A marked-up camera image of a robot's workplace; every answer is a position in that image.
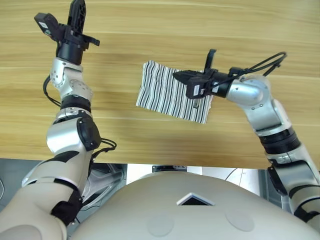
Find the striped cloth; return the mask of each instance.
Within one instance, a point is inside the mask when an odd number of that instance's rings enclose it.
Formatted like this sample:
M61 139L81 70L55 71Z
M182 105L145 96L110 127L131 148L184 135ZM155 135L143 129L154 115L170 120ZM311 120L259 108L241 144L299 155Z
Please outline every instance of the striped cloth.
M151 60L143 64L136 106L205 124L213 96L201 98L199 107L194 108L195 100L186 97L187 86L172 76L178 71Z

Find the silver arm segment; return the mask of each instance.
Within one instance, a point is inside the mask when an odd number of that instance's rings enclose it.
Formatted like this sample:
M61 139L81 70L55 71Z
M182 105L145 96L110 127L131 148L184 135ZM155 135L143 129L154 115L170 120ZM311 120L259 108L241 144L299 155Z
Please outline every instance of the silver arm segment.
M54 157L34 169L1 212L1 239L67 239L66 226L82 206L91 156L101 140L91 115L93 94L82 71L80 65L53 60L50 77L62 101L47 132Z
M271 180L292 213L320 232L320 174L262 75L233 81L226 98L241 107L265 149Z

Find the wire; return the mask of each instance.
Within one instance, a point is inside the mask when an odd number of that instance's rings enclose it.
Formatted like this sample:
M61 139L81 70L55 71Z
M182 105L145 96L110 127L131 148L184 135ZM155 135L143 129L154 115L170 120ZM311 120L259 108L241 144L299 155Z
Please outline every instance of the wire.
M49 82L50 82L50 75L48 75L46 77L46 79L44 80L44 82L43 82L43 86L42 86L43 93L54 105L57 105L58 107L61 107L61 103L59 101L55 100L54 98L50 97L48 92L47 92L47 86L48 86Z
M79 219L78 219L77 216L75 216L75 220L76 220L79 224L81 224L81 222L79 221Z
M1 193L1 195L0 195L0 200L2 199L2 197L4 196L4 193L5 193L5 185L4 185L4 183L2 182L2 180L0 179L0 185L1 185L1 187L2 187L2 193Z
M94 206L89 207L89 208L88 208L88 209L86 209L86 210L80 210L80 212L88 211L89 209L92 209L92 208L94 208L94 207L99 208L100 206L94 205Z
M235 170L237 170L238 168L233 169L228 176L226 176L226 178L224 179L225 181L228 180L228 178L231 176L231 174L233 174L235 172Z
M115 141L112 141L112 140L107 139L107 138L103 138L103 137L102 137L102 138L101 138L101 142L104 143L104 144L107 144L107 145L109 145L109 146L111 146L111 147L105 147L105 148L102 148L102 149L94 152L94 153L92 154L92 156L91 156L91 162L93 162L94 159L97 158L97 156L98 156L100 153L102 153L102 152L107 153L107 152L109 152L109 151L113 151L113 150L115 150L116 147L117 147L117 143L116 143Z
M240 177L239 186L241 185L241 179L242 179L243 174L244 174L244 169L242 168L242 172L241 172L241 177Z
M222 84L225 84L225 83L228 83L230 81L233 81L239 77L241 77L242 75L245 75L245 74L251 74L251 73L255 73L255 72L258 72L258 71L261 71L261 70L264 70L266 68L269 68L264 74L263 76L267 76L268 74L270 74L275 68L278 68L280 67L280 63L287 57L287 53L285 51L281 51L281 52L278 52L277 54L271 56L271 57L268 57L267 59L259 62L258 64L256 65L253 65L252 67L250 68L245 68L245 69L242 69L242 71L238 74L236 74L235 76L230 76L228 79L224 80L224 81L221 81L221 82L218 82L214 85L212 85L210 88L211 89L214 89L215 87L219 86L219 85L222 85Z

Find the wooden table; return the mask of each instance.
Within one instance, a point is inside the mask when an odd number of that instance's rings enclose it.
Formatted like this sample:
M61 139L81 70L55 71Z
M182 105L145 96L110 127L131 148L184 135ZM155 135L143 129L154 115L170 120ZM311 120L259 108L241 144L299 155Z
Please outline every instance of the wooden table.
M46 133L58 108L42 93L56 44L33 20L50 12L67 22L69 0L1 0L0 157L46 160ZM215 98L207 124L136 107L148 60L201 70L250 67L280 51L269 79L320 167L320 3L318 0L87 0L84 33L101 41L83 55L101 136L118 143L106 163L266 168L263 147L235 104ZM58 97L57 91L48 91Z

